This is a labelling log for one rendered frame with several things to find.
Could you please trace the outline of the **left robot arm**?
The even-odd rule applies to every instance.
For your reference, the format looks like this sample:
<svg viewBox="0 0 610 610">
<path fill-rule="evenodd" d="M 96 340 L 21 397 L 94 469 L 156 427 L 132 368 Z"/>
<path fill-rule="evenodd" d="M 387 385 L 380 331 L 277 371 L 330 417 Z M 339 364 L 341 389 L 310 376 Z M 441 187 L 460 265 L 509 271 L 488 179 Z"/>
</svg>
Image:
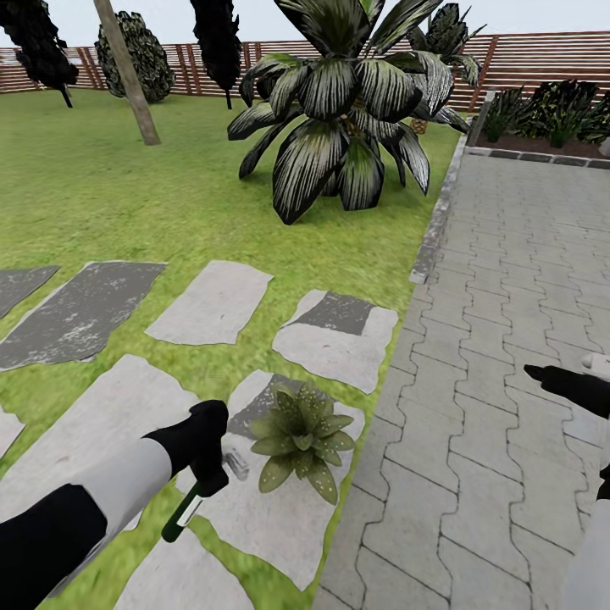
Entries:
<svg viewBox="0 0 610 610">
<path fill-rule="evenodd" d="M 62 592 L 188 466 L 211 497 L 250 474 L 235 443 L 221 445 L 221 399 L 162 419 L 157 430 L 75 477 L 50 485 L 0 523 L 0 610 L 36 610 Z M 220 433 L 220 435 L 217 435 Z"/>
</svg>

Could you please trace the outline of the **insectifuge atomizer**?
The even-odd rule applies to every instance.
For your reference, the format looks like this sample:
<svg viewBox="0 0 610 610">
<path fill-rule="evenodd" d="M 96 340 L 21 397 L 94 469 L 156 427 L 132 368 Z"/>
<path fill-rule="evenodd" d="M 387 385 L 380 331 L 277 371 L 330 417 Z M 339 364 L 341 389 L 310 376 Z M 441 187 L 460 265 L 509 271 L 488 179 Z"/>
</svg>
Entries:
<svg viewBox="0 0 610 610">
<path fill-rule="evenodd" d="M 169 519 L 162 529 L 162 537 L 166 541 L 175 541 L 182 533 L 185 525 L 191 522 L 192 516 L 197 514 L 197 510 L 206 500 L 206 493 L 199 482 L 196 482 L 186 498 L 179 505 L 174 515 Z"/>
</svg>

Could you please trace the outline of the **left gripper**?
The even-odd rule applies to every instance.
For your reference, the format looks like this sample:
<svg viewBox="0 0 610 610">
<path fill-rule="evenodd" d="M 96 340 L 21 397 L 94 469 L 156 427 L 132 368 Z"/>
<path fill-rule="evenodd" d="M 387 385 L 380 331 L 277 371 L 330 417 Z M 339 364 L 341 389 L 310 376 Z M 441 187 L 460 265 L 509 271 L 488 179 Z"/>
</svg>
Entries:
<svg viewBox="0 0 610 610">
<path fill-rule="evenodd" d="M 230 479 L 221 465 L 221 452 L 207 460 L 194 458 L 189 467 L 196 476 L 197 482 L 206 493 L 206 497 L 211 497 L 218 489 L 228 485 Z"/>
</svg>

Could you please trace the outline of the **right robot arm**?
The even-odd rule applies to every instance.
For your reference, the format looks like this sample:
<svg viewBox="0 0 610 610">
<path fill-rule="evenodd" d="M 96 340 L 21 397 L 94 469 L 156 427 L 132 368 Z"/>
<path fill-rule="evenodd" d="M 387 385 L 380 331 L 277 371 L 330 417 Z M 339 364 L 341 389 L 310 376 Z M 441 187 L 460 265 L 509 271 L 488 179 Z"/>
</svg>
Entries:
<svg viewBox="0 0 610 610">
<path fill-rule="evenodd" d="M 541 389 L 608 419 L 600 461 L 604 483 L 560 587 L 557 610 L 610 610 L 610 357 L 595 352 L 580 362 L 584 368 L 578 372 L 529 364 L 524 370 L 541 382 Z"/>
</svg>

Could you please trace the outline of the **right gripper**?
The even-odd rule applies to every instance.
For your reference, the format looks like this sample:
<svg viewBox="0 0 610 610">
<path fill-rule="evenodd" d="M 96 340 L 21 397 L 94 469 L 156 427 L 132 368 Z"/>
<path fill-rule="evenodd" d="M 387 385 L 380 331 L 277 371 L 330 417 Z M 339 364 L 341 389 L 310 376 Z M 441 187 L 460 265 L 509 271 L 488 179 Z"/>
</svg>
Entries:
<svg viewBox="0 0 610 610">
<path fill-rule="evenodd" d="M 593 410 L 591 410 L 588 402 L 588 394 L 597 386 L 610 386 L 610 381 L 597 379 L 593 375 L 577 374 L 577 372 L 553 367 L 553 365 L 542 368 L 525 364 L 524 370 L 532 379 L 541 382 L 541 389 L 567 397 L 570 401 L 579 404 L 579 406 L 592 413 Z"/>
</svg>

